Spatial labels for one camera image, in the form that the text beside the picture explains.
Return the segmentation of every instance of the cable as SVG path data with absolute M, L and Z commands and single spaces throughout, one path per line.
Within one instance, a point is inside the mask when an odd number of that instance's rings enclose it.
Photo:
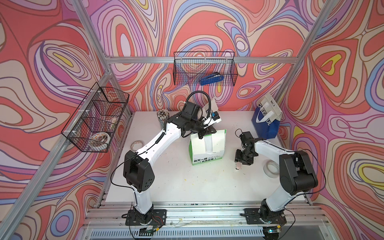
M 236 131 L 235 131 L 235 135 L 236 135 L 237 130 L 240 130 L 241 133 L 243 134 L 243 130 L 241 130 L 241 128 L 238 128 L 238 129 L 236 129 Z
M 277 147 L 278 149 L 284 150 L 284 151 L 286 151 L 286 152 L 296 152 L 296 151 L 292 151 L 292 150 L 288 150 L 288 149 L 284 149 L 284 148 L 281 148 L 281 147 L 279 147 L 279 146 L 276 146 L 276 145 L 273 144 L 273 143 L 270 143 L 270 142 L 265 141 L 265 139 L 262 139 L 262 141 L 265 142 L 265 143 L 267 143 L 267 144 L 271 144 L 272 146 Z
M 188 100 L 190 99 L 190 97 L 192 97 L 192 95 L 196 94 L 196 93 L 202 93 L 204 94 L 207 98 L 208 98 L 208 114 L 211 113 L 211 98 L 209 97 L 208 93 L 204 92 L 204 91 L 200 91 L 200 90 L 197 90 L 197 91 L 193 91 L 191 92 L 188 97 L 187 97 L 187 100 L 186 102 L 188 102 Z
M 292 223 L 292 225 L 289 226 L 287 231 L 281 237 L 278 238 L 278 240 L 282 239 L 285 236 L 285 234 L 287 234 L 287 232 L 291 229 L 291 227 L 294 225 L 294 223 L 296 222 L 296 217 L 293 214 L 293 212 L 291 210 L 286 209 L 285 207 L 284 207 L 284 209 L 287 210 L 287 211 L 290 211 L 292 213 L 292 215 L 293 215 L 293 223 Z
M 131 234 L 131 236 L 133 237 L 134 240 L 136 240 L 136 238 L 133 236 L 132 232 L 131 232 L 131 225 L 129 224 L 129 218 L 128 218 L 128 228 L 129 228 L 129 233 Z
M 324 186 L 320 190 L 315 191 L 315 192 L 303 192 L 301 194 L 298 194 L 294 198 L 292 198 L 289 202 L 287 202 L 287 204 L 290 203 L 293 199 L 297 198 L 298 196 L 305 195 L 305 194 L 315 194 L 315 193 L 321 192 L 325 188 L 325 186 L 327 185 L 327 179 L 325 178 L 324 170 L 321 167 L 321 165 L 320 165 L 319 161 L 317 160 L 317 158 L 314 156 L 313 152 L 311 150 L 309 150 L 309 149 L 303 149 L 303 150 L 309 151 L 312 154 L 313 158 L 316 160 L 317 164 L 319 165 L 320 170 L 321 170 L 321 172 L 323 173 L 323 176 L 324 176 Z
M 210 123 L 211 123 L 211 121 L 212 121 L 212 114 L 211 113 L 209 113 L 209 117 L 211 118 L 210 120 L 209 120 L 209 122 L 206 124 L 206 125 L 204 125 L 203 127 L 206 127 L 206 126 L 208 126 Z
M 161 221 L 161 225 L 164 225 L 163 220 L 161 219 L 161 217 L 159 217 L 159 216 L 155 216 L 155 217 L 158 217 L 160 219 L 160 221 Z
M 153 216 L 152 216 L 152 219 L 155 220 L 158 223 L 157 227 L 159 227 L 160 226 L 160 222 L 157 221 Z
M 135 155 L 133 155 L 132 157 L 130 157 L 130 158 L 128 158 L 127 160 L 125 160 L 124 162 L 120 163 L 120 164 L 119 164 L 119 165 L 112 171 L 112 174 L 111 174 L 111 177 L 110 177 L 110 180 L 111 180 L 111 184 L 112 184 L 112 185 L 115 185 L 115 186 L 118 186 L 118 187 L 127 187 L 127 188 L 130 188 L 130 189 L 133 190 L 133 193 L 135 194 L 136 206 L 137 206 L 137 197 L 136 197 L 135 189 L 133 189 L 133 187 L 130 187 L 130 186 L 123 186 L 123 185 L 118 185 L 118 184 L 113 183 L 113 182 L 112 182 L 112 176 L 113 176 L 113 174 L 115 173 L 116 169 L 117 169 L 118 167 L 120 167 L 121 165 L 123 165 L 126 161 L 128 161 L 128 160 L 130 160 L 130 159 L 132 159 L 132 158 L 134 158 L 134 157 L 137 157 L 137 156 L 139 156 L 139 155 L 141 155 L 141 154 L 143 154 L 143 153 L 145 153 L 145 152 L 148 152 L 148 150 L 151 149 L 151 147 L 153 147 L 155 144 L 156 144 L 156 143 L 154 143 L 152 146 L 150 146 L 150 147 L 149 147 L 147 150 L 145 150 L 144 152 L 142 152 L 142 153 L 140 153 L 140 154 L 135 154 Z
M 191 135 L 193 132 L 190 131 L 187 135 L 182 135 L 181 137 L 188 137 L 189 135 Z

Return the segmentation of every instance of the tape roll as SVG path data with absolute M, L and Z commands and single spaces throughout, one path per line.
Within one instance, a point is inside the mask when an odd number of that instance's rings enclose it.
M 265 174 L 270 177 L 270 178 L 277 178 L 279 177 L 279 174 L 280 174 L 280 168 L 279 168 L 279 165 L 275 162 L 273 162 L 272 160 L 268 160 L 264 167 L 264 172 Z
M 131 150 L 134 152 L 136 152 L 137 150 L 139 150 L 142 147 L 144 147 L 144 143 L 143 143 L 143 141 L 140 141 L 140 140 L 134 141 L 131 144 Z

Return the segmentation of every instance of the blue paper bag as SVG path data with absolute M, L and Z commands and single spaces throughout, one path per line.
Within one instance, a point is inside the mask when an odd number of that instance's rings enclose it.
M 258 137 L 264 139 L 275 138 L 280 126 L 281 109 L 275 100 L 268 94 L 257 106 L 252 123 Z

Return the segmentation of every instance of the paper bag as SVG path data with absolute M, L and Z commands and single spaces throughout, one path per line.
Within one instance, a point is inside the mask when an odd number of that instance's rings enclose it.
M 252 123 L 258 137 L 264 139 L 275 138 L 279 131 L 282 114 L 283 112 L 276 101 L 267 93 L 257 104 L 252 117 Z
M 217 130 L 216 133 L 199 139 L 197 133 L 191 134 L 189 142 L 189 155 L 192 165 L 221 159 L 224 155 L 226 130 Z

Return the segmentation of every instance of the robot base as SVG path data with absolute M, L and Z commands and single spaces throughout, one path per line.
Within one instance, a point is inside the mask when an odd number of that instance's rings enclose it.
M 280 226 L 283 226 L 287 223 L 283 211 L 273 213 L 273 215 L 262 219 L 260 216 L 260 209 L 244 209 L 244 213 L 240 215 L 246 218 L 247 224 L 279 224 Z
M 126 226 L 158 226 L 160 222 L 161 225 L 165 225 L 167 219 L 167 210 L 166 209 L 153 209 L 152 207 L 146 214 L 142 214 L 133 208 L 128 211 L 127 219 L 125 220 Z
M 273 212 L 269 209 L 266 199 L 261 203 L 259 209 L 244 209 L 244 213 L 240 214 L 247 220 L 247 224 L 279 224 L 283 226 L 287 223 L 284 210 Z

